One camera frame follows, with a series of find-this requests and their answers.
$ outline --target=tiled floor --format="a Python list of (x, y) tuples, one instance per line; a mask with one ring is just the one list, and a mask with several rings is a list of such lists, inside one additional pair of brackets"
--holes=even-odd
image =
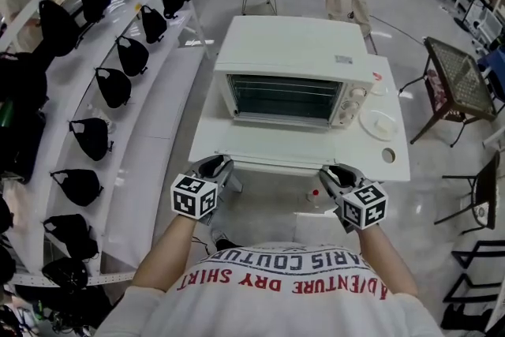
[[(262, 0), (249, 1), (252, 5)], [(206, 36), (215, 41), (211, 48), (216, 55), (231, 19), (241, 12), (241, 0), (200, 0), (198, 4)], [(349, 6), (350, 0), (346, 0), (345, 4)], [(389, 59), (397, 87), (421, 75), (427, 58), (424, 47), (418, 42), (423, 36), (433, 36), (467, 51), (472, 49), (469, 35), (453, 22), (452, 16), (441, 8), (439, 0), (368, 0), (368, 4), (374, 17), (397, 28), (372, 18), (372, 36), (377, 51)], [(324, 0), (280, 0), (279, 14), (325, 18)], [(189, 149), (211, 80), (214, 60), (215, 57), (204, 61), (200, 67), (185, 109), (159, 205), (156, 237), (172, 218), (170, 183), (188, 166)], [(429, 119), (431, 108), (423, 84), (415, 84), (407, 90), (400, 103), (407, 137), (411, 139)], [(450, 251), (473, 246), (477, 238), (497, 239), (503, 236), (503, 230), (498, 229), (459, 237), (458, 233), (466, 223), (471, 224), (471, 218), (464, 215), (433, 226), (436, 218), (457, 211), (460, 204), (458, 196), (467, 192), (465, 182), (443, 181), (442, 174), (476, 174), (492, 154), (481, 145), (481, 141), (492, 131), (488, 123), (478, 122), (467, 127), (462, 139), (451, 149), (449, 143), (455, 139), (459, 129), (458, 124), (451, 122), (437, 123), (409, 147), (412, 180), (384, 186), (389, 193), (390, 207), (383, 228), (415, 274), (421, 300), (437, 320), (443, 313), (443, 296), (461, 273)], [(356, 236), (345, 235), (336, 220), (307, 214), (323, 210), (328, 203), (323, 197), (315, 204), (305, 199), (309, 190), (318, 186), (321, 188), (315, 179), (250, 172), (238, 172), (237, 176), (245, 185), (243, 194), (227, 198), (213, 222), (213, 226), (224, 230), (232, 241), (240, 244), (267, 241), (335, 243), (358, 249)], [(498, 223), (502, 222), (503, 215), (500, 214)], [(209, 241), (208, 228), (199, 227), (197, 234)], [(203, 255), (202, 246), (194, 245), (191, 260)], [(493, 260), (477, 260), (472, 265), (469, 272), (473, 281), (501, 280), (505, 267), (499, 259)], [(469, 311), (475, 312), (481, 309), (481, 305), (468, 307)]]

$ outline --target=white t-shirt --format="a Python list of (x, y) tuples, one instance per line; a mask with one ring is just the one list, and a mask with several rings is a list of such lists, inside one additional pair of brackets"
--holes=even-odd
[[(11, 16), (19, 13), (31, 0), (6, 0), (7, 6), (7, 24), (11, 23)], [(39, 18), (39, 14), (35, 13), (32, 18)], [(42, 29), (33, 25), (25, 25), (17, 34), (17, 42), (21, 49), (19, 51), (33, 52), (42, 41)]]
[(442, 337), (414, 297), (332, 245), (217, 252), (164, 294), (131, 286), (95, 337)]

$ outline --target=white toaster oven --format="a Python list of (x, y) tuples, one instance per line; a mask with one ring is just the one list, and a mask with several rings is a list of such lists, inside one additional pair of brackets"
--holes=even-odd
[[(307, 32), (305, 23), (305, 28), (299, 28), (301, 35), (292, 36), (293, 21), (298, 26), (300, 21), (315, 20), (266, 18), (265, 24), (258, 25), (254, 24), (257, 17), (253, 21), (235, 17), (215, 64), (215, 79), (230, 115), (250, 122), (327, 129), (349, 126), (374, 84), (371, 58), (359, 28), (316, 21), (322, 23), (321, 29)], [(341, 33), (343, 38), (350, 36), (344, 38), (347, 43), (339, 46), (339, 36), (327, 31), (333, 27), (349, 28), (347, 34)], [(290, 41), (279, 41), (281, 32)]]

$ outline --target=oven label sticker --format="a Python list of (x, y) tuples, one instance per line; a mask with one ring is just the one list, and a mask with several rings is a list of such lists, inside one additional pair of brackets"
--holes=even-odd
[(337, 63), (345, 63), (347, 65), (353, 64), (353, 59), (350, 56), (335, 55), (335, 61)]

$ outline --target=oven glass window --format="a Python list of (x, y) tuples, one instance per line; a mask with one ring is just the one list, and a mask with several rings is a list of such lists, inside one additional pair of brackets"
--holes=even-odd
[(329, 120), (342, 83), (296, 77), (229, 75), (239, 113)]

